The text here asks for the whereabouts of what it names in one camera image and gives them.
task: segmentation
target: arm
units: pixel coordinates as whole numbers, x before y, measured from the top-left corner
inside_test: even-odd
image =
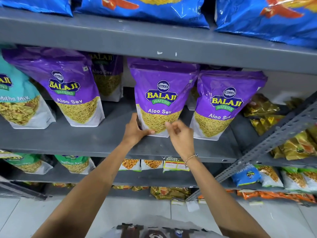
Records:
[[[32,238],[84,238],[104,202],[129,150],[152,130],[140,130],[133,113],[122,142],[55,208]]]
[[[175,150],[184,161],[195,154],[194,131],[191,128],[188,128],[180,120],[172,124],[166,122],[166,128]],[[224,236],[230,238],[270,237],[256,220],[225,191],[196,157],[188,160],[187,165]]]

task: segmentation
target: forearm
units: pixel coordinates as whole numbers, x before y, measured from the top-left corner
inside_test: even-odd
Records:
[[[228,194],[207,168],[196,158],[188,160],[188,167],[224,236],[269,237],[257,221]]]
[[[85,237],[130,150],[120,144],[62,200],[34,234],[39,237]]]

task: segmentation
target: white tiled floor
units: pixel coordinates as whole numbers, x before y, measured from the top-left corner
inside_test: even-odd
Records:
[[[29,238],[45,221],[61,200],[0,199],[0,238]],[[317,207],[264,202],[251,206],[240,203],[272,238],[316,238]],[[107,198],[94,220],[87,238],[99,238],[110,228],[149,215],[179,221],[191,221],[197,226],[220,233],[207,205],[188,212],[186,205],[171,205],[167,200],[134,200]]]

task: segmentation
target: hand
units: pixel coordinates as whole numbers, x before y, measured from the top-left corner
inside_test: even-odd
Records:
[[[151,129],[139,129],[137,117],[137,113],[132,114],[130,122],[125,125],[125,132],[122,139],[122,143],[131,146],[131,148],[136,145],[144,136],[155,134],[155,131]]]
[[[186,161],[190,156],[195,154],[194,130],[192,128],[188,128],[180,120],[177,120],[172,124],[165,122],[165,126],[175,150],[183,161]]]

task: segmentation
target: bracelet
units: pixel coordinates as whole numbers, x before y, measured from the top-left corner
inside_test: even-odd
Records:
[[[187,161],[190,160],[192,157],[198,157],[198,155],[197,155],[197,154],[194,154],[194,155],[190,156],[190,157],[184,162],[186,168],[188,167],[188,166],[187,166]]]

